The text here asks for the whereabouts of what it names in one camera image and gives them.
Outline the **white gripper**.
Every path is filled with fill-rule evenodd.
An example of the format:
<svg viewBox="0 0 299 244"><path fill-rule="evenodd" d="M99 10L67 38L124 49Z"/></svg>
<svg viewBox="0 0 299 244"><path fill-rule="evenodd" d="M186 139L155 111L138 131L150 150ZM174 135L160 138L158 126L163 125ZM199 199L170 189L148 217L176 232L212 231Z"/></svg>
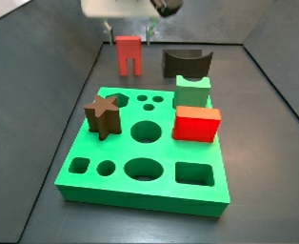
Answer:
<svg viewBox="0 0 299 244"><path fill-rule="evenodd" d="M88 17L98 18L130 18L130 17L159 17L159 13L150 0L80 0L82 8ZM147 44L155 36L158 18L150 19L147 26ZM108 19L103 20L110 44L115 44L114 27Z"/></svg>

